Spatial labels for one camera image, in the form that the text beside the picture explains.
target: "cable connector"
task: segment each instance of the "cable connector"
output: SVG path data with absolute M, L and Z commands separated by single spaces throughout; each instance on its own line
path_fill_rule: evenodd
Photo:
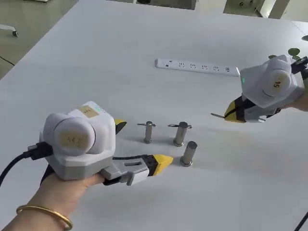
M 29 146 L 28 151 L 24 152 L 23 154 L 25 155 L 24 158 L 31 157 L 32 160 L 38 160 L 52 155 L 53 149 L 52 146 L 46 142 L 39 142 L 35 145 Z

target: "caster wheel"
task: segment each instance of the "caster wheel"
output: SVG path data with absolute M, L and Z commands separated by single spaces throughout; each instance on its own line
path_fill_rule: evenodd
M 16 30 L 16 31 L 13 31 L 12 34 L 13 34 L 14 37 L 18 37 L 18 31 L 17 31 L 17 30 Z

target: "bangle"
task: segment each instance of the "bangle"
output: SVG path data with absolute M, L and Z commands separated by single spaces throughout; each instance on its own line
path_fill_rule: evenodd
M 51 215 L 55 218 L 59 218 L 60 220 L 64 221 L 67 224 L 67 227 L 64 229 L 64 231 L 71 230 L 73 228 L 73 223 L 68 219 L 67 217 L 63 216 L 62 214 L 53 211 L 48 208 L 40 207 L 40 206 L 33 206 L 33 205 L 21 205 L 16 209 L 16 213 L 19 214 L 21 211 L 28 209 L 28 210 L 36 210 L 48 215 Z

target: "power strip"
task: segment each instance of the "power strip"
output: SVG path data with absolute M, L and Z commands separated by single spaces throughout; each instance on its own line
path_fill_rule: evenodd
M 203 72 L 208 74 L 240 76 L 240 71 L 237 67 L 222 66 L 219 64 L 195 63 L 189 61 L 176 61 L 171 59 L 156 59 L 155 66 L 158 68 Z

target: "human hand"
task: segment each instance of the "human hand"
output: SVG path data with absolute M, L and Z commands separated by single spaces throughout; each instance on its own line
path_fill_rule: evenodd
M 305 92 L 304 94 L 299 97 L 298 100 L 295 102 L 285 106 L 284 108 L 296 108 L 298 110 L 301 110 L 303 112 L 308 112 L 308 82 L 304 81 L 305 83 Z
M 103 181 L 104 178 L 100 174 L 83 180 L 66 181 L 61 180 L 56 174 L 51 174 L 42 182 L 28 205 L 42 206 L 68 217 L 86 189 Z

